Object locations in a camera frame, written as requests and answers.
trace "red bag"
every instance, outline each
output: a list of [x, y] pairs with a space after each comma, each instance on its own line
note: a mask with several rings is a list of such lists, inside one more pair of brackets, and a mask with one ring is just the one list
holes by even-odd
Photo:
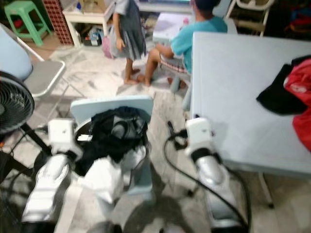
[[294, 117], [293, 126], [300, 141], [311, 151], [311, 59], [294, 67], [285, 89], [308, 106], [303, 114]]

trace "turquoise t-shirt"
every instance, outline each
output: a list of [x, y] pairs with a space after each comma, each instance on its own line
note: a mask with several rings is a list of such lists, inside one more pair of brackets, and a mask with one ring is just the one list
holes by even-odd
[[185, 26], [171, 42], [173, 53], [184, 56], [184, 64], [189, 73], [192, 72], [192, 37], [194, 32], [226, 33], [226, 23], [220, 17], [214, 16], [204, 22], [195, 22]]

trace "black cloth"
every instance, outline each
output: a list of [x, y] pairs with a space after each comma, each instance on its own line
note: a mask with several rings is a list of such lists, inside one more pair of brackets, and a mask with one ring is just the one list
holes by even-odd
[[284, 88], [284, 81], [295, 66], [309, 58], [311, 55], [298, 57], [293, 59], [291, 64], [285, 64], [273, 83], [262, 91], [256, 100], [266, 109], [280, 115], [301, 114], [306, 111], [307, 106]]
[[135, 108], [121, 107], [92, 117], [90, 142], [82, 145], [83, 157], [78, 161], [82, 175], [99, 158], [111, 157], [116, 163], [131, 149], [140, 145], [147, 132], [147, 123]]

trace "pink bag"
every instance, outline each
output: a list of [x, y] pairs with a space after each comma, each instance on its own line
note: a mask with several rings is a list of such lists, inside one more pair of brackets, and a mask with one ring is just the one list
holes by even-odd
[[115, 59], [115, 57], [110, 52], [110, 38], [109, 36], [104, 36], [102, 40], [103, 51], [107, 58]]

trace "fan stand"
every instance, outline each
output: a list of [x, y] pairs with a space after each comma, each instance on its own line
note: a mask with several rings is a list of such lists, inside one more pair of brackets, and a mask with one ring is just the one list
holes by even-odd
[[[24, 132], [28, 132], [27, 135], [38, 145], [42, 148], [42, 151], [40, 154], [36, 157], [35, 164], [39, 165], [41, 164], [40, 160], [44, 160], [47, 157], [51, 156], [51, 148], [49, 148], [43, 140], [32, 130], [32, 128], [27, 124], [23, 124], [20, 127]], [[31, 169], [28, 169], [24, 164], [20, 163], [16, 159], [14, 159], [10, 154], [0, 152], [0, 167], [2, 167], [2, 164], [5, 163], [4, 166], [4, 175], [3, 177], [0, 177], [0, 183], [6, 178], [6, 176], [9, 174], [9, 172], [13, 169], [17, 170], [18, 172], [23, 173], [24, 175], [31, 177], [33, 174], [33, 171]]]

